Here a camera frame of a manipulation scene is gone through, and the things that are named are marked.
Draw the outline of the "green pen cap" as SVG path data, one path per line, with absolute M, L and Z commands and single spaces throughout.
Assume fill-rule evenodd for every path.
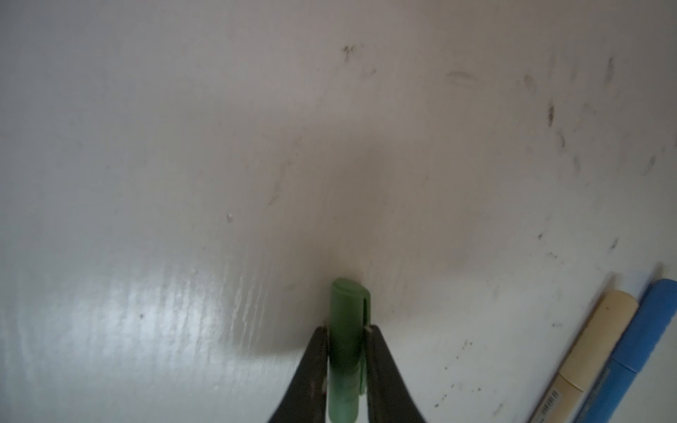
M 332 422 L 355 422 L 367 390 L 364 328 L 370 324 L 370 291 L 338 278 L 331 284 L 328 414 Z

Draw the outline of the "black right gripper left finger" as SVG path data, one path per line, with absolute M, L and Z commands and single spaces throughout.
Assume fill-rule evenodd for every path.
M 269 419 L 275 422 L 320 423 L 326 420 L 329 334 L 317 327 L 279 406 Z

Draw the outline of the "blue pen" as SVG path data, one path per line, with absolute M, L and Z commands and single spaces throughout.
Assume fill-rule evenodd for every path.
M 610 421 L 675 315 L 676 282 L 663 278 L 652 283 L 582 405 L 576 422 Z

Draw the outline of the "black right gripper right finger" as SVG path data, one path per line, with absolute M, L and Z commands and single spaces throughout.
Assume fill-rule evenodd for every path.
M 376 325 L 364 328 L 368 421 L 425 422 Z

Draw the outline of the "beige pen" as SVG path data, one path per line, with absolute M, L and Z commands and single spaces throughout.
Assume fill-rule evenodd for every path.
M 601 298 L 532 413 L 530 423 L 569 421 L 637 310 L 638 300 L 626 292 L 610 290 Z

